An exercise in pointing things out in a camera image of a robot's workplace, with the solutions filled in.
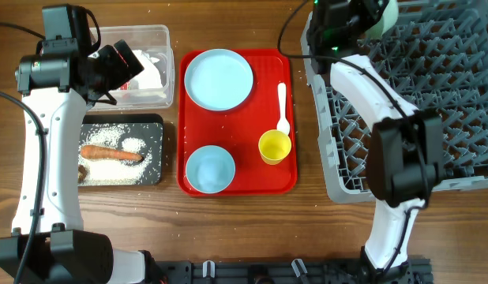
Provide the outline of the green bowl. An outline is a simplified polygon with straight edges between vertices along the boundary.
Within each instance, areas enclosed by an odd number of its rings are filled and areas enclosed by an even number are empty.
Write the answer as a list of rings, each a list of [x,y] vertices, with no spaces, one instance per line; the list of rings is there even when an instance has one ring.
[[[366,38],[380,39],[390,28],[392,28],[399,16],[397,0],[389,0],[381,19],[365,33]]]

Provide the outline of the white napkin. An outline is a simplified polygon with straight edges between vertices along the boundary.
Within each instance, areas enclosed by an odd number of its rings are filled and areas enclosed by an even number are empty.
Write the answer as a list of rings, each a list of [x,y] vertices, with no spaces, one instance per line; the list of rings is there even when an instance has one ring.
[[[163,82],[161,80],[160,71],[156,67],[156,63],[160,60],[151,57],[142,50],[133,50],[133,54],[144,67],[144,70],[128,82],[128,89],[143,90],[162,88]]]

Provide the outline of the white rice pile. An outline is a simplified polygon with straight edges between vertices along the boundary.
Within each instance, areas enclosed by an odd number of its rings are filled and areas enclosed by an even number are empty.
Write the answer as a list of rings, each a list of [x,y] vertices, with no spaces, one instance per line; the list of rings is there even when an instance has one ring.
[[[78,165],[87,170],[80,186],[155,185],[161,180],[163,124],[160,122],[98,123],[81,126],[79,148],[95,145],[137,153],[140,162],[115,159],[85,159]]]

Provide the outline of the orange carrot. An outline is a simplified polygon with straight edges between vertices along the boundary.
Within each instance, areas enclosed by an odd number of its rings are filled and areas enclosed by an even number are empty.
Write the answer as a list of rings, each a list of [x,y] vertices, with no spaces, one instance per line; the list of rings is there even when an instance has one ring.
[[[85,159],[115,159],[140,162],[143,157],[137,153],[119,151],[112,148],[105,148],[95,145],[85,145],[81,149],[81,156]]]

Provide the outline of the light blue plate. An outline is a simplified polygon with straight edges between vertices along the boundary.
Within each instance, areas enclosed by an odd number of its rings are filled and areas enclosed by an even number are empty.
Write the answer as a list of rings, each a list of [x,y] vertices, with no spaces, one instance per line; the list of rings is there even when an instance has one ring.
[[[186,68],[184,87],[190,99],[210,111],[231,110],[253,88],[253,70],[235,51],[212,49],[197,55]]]

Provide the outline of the brown food lump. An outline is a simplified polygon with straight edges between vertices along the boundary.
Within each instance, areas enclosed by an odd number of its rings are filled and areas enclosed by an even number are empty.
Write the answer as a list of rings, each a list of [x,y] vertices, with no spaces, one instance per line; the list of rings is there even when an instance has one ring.
[[[78,166],[78,183],[79,184],[86,178],[86,175],[87,175],[87,170],[85,169],[85,167],[82,165],[79,165]]]

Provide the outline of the white plastic spoon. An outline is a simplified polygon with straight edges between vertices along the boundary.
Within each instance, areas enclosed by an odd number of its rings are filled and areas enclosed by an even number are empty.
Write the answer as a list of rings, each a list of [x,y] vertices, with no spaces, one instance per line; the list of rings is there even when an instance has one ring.
[[[291,127],[286,117],[287,86],[285,83],[278,83],[277,94],[280,108],[280,118],[277,122],[276,129],[288,135],[290,133]]]

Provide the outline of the light blue rice bowl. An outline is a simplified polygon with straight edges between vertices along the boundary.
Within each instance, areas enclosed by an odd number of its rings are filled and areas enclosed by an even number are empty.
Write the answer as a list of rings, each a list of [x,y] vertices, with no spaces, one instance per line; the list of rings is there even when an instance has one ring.
[[[234,180],[236,165],[225,148],[207,145],[194,151],[186,163],[186,178],[198,192],[216,194],[225,190]]]

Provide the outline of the yellow plastic cup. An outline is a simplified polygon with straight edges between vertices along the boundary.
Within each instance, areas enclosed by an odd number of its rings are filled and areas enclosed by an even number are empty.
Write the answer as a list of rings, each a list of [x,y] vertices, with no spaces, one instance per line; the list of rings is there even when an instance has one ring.
[[[291,152],[290,137],[276,129],[263,133],[258,141],[258,150],[263,161],[269,165],[282,162]]]

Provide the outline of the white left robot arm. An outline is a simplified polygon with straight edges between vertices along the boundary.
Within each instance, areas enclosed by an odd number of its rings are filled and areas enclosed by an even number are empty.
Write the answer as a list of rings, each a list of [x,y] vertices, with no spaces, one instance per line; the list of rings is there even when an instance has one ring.
[[[80,129],[97,103],[143,69],[124,41],[92,40],[91,11],[42,10],[44,34],[16,71],[25,118],[21,198],[12,233],[0,238],[0,268],[17,283],[145,283],[151,258],[113,248],[84,230],[78,198]]]

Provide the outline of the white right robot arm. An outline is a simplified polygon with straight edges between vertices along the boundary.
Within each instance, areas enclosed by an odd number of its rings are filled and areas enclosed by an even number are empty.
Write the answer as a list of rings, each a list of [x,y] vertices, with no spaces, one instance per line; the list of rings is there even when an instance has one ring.
[[[306,36],[314,71],[370,130],[366,174],[376,209],[362,248],[361,276],[371,282],[406,275],[416,215],[428,207],[433,187],[444,176],[440,116],[403,99],[357,51],[360,36],[381,38],[398,15],[395,1],[315,0]]]

